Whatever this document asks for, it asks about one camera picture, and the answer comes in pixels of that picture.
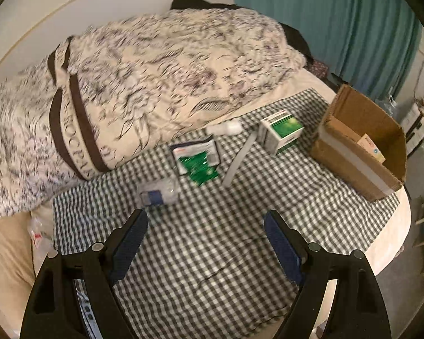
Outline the clear plastic wrapper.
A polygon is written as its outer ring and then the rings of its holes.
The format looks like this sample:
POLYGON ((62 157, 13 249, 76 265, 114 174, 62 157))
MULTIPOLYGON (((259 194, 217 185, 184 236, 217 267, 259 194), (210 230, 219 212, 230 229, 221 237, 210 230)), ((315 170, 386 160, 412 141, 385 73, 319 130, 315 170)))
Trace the clear plastic wrapper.
POLYGON ((52 217, 32 215, 27 230, 36 253, 46 255, 53 248, 52 217))

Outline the grey checkered cloth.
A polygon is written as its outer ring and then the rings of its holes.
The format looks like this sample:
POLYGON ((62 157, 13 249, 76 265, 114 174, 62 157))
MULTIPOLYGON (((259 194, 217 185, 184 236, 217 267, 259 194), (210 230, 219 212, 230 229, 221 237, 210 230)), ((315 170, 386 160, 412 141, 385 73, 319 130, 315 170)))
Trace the grey checkered cloth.
POLYGON ((148 232, 115 286, 139 338, 245 338, 286 314, 297 288, 267 240, 269 210, 333 253, 366 250, 381 233, 397 197, 367 201, 309 154, 327 106, 307 89, 242 115, 240 135, 217 139, 217 177, 181 177, 174 204, 147 210, 148 232), (277 156, 254 144, 224 187, 260 120, 282 109, 303 124, 297 143, 277 156))

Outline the large clear water jug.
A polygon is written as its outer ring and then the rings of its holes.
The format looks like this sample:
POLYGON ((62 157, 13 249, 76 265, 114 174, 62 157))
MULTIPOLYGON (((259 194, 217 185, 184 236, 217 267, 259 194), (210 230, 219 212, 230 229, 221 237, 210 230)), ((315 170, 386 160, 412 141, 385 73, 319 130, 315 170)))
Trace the large clear water jug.
POLYGON ((376 99, 376 104, 395 121, 398 120, 399 109, 392 95, 384 99, 376 99))

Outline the green foil packet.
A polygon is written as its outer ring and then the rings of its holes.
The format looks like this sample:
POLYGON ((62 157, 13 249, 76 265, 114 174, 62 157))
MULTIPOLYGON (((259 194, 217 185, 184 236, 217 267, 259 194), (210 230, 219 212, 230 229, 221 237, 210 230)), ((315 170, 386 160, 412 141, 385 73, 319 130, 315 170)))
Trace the green foil packet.
POLYGON ((179 162, 187 171, 190 180, 198 186, 217 178, 219 175, 217 167, 208 164, 205 151, 192 156, 180 157, 179 162))

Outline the white drawer cabinet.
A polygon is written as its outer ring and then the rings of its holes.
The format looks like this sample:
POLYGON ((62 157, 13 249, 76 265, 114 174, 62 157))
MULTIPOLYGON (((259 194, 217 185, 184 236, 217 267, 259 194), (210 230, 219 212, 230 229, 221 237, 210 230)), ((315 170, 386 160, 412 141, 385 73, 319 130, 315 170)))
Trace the white drawer cabinet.
POLYGON ((409 156, 424 140, 424 110, 416 103, 401 121, 406 138, 406 151, 409 156))

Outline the floral cream duvet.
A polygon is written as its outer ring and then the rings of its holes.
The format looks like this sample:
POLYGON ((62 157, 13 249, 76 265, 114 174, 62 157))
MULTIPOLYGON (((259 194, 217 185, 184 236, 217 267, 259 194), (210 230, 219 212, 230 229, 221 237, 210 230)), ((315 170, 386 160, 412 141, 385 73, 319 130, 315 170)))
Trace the floral cream duvet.
POLYGON ((253 10, 183 9, 89 28, 0 83, 0 218, 266 96, 305 65, 253 10))

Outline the beige small box in carton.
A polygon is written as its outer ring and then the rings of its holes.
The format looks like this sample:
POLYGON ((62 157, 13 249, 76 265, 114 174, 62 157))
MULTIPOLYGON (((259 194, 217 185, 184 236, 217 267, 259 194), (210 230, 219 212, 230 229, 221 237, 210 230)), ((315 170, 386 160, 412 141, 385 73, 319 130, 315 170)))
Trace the beige small box in carton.
POLYGON ((364 134, 358 141, 357 144, 362 147, 365 151, 368 152, 371 156, 373 156, 380 164, 383 164, 385 161, 385 157, 376 146, 376 144, 371 140, 371 138, 364 134))

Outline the crushed clear plastic bottle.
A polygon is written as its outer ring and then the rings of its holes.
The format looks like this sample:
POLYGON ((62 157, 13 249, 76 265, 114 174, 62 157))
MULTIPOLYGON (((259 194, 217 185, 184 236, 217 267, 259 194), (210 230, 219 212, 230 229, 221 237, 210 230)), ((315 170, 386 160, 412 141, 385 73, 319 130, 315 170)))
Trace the crushed clear plastic bottle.
POLYGON ((144 207, 173 204, 178 200, 180 193, 178 180, 174 177, 144 182, 137 190, 144 207))

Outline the green white carton box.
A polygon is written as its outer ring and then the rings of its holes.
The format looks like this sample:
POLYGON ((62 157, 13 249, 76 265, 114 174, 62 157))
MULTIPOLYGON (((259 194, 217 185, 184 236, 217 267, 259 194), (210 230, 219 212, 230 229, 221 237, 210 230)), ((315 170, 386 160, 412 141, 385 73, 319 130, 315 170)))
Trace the green white carton box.
POLYGON ((303 124, 283 109, 260 121, 256 140, 269 155, 277 155, 292 146, 303 130, 303 124))

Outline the brown cardboard box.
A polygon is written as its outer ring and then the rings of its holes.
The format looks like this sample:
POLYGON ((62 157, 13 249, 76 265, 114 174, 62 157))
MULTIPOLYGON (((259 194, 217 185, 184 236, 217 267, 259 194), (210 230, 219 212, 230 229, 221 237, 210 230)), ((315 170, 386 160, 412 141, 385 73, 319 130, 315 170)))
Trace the brown cardboard box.
POLYGON ((325 111, 311 156, 368 201, 392 195, 405 182, 402 127, 349 85, 341 86, 325 111))

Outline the teal curtain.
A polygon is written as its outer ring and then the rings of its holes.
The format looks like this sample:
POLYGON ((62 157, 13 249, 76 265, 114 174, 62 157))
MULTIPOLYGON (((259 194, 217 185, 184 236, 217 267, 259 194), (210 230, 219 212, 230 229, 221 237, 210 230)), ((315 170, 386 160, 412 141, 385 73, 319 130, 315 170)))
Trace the teal curtain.
POLYGON ((371 99, 397 96, 421 40, 405 0, 234 0, 296 28, 314 59, 371 99))

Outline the white plastic strip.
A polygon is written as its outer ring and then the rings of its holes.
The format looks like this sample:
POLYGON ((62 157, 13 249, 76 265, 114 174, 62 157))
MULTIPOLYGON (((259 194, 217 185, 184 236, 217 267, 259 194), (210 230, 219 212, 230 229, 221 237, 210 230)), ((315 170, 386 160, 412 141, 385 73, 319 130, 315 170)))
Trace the white plastic strip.
POLYGON ((222 186, 225 188, 229 188, 231 186, 233 179, 238 171, 238 168, 242 164, 243 160, 245 159, 246 155, 251 150, 254 142, 257 139, 257 132, 252 132, 247 140, 245 141, 244 145, 238 151, 237 155, 232 160, 230 167, 227 169, 227 173, 225 174, 224 180, 222 182, 222 186))

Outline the black white snack bag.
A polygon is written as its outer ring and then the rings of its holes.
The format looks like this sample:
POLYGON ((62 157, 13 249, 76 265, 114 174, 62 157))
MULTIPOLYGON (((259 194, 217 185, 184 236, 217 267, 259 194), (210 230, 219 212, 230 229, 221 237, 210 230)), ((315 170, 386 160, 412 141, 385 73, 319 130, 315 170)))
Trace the black white snack bag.
POLYGON ((207 155, 207 163, 214 167, 220 164, 220 153, 213 137, 210 136, 204 140, 195 140, 183 142, 169 146, 169 150, 174 159, 174 164, 178 169, 179 175, 186 175, 187 169, 181 163, 180 158, 189 158, 205 152, 207 155))

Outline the small white bottle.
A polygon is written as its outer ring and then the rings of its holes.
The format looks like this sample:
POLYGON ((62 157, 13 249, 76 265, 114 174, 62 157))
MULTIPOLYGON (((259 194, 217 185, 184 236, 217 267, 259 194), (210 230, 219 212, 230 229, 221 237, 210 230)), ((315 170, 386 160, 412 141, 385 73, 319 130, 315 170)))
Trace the small white bottle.
POLYGON ((208 136, 236 136, 242 133, 243 126, 238 119, 225 121, 216 125, 208 125, 206 133, 208 136))

